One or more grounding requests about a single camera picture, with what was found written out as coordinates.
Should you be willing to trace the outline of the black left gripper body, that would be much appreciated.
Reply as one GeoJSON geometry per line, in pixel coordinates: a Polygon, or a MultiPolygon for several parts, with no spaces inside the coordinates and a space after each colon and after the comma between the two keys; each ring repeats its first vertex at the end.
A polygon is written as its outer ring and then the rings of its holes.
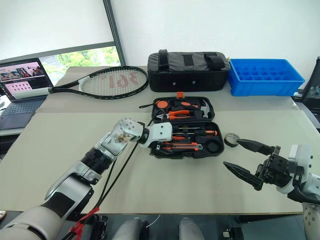
{"type": "Polygon", "coordinates": [[[161,152],[161,147],[163,146],[163,143],[160,142],[160,141],[154,141],[152,142],[150,145],[149,145],[149,148],[150,148],[150,152],[149,154],[151,156],[160,156],[162,155],[162,152],[161,152]]]}

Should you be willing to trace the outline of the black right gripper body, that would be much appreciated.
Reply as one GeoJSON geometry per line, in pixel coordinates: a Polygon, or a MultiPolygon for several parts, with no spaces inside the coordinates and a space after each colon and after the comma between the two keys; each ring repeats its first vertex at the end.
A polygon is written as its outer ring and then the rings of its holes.
{"type": "Polygon", "coordinates": [[[259,164],[255,176],[264,183],[284,187],[292,179],[289,173],[288,159],[279,155],[280,146],[274,147],[272,154],[263,164],[259,164]]]}

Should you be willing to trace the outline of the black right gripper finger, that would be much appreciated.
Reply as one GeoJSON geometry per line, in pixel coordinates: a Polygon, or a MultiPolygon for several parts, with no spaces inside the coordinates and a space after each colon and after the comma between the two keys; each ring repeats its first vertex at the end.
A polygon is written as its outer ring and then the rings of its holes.
{"type": "Polygon", "coordinates": [[[268,146],[268,145],[265,145],[261,142],[254,141],[254,140],[237,139],[236,141],[239,145],[241,145],[245,149],[252,151],[252,152],[255,152],[255,153],[271,154],[275,150],[274,146],[268,146]]]}
{"type": "Polygon", "coordinates": [[[237,178],[245,181],[246,183],[253,186],[256,191],[260,191],[263,186],[263,180],[259,177],[251,174],[251,172],[239,165],[230,162],[223,162],[224,166],[233,173],[237,178]]]}

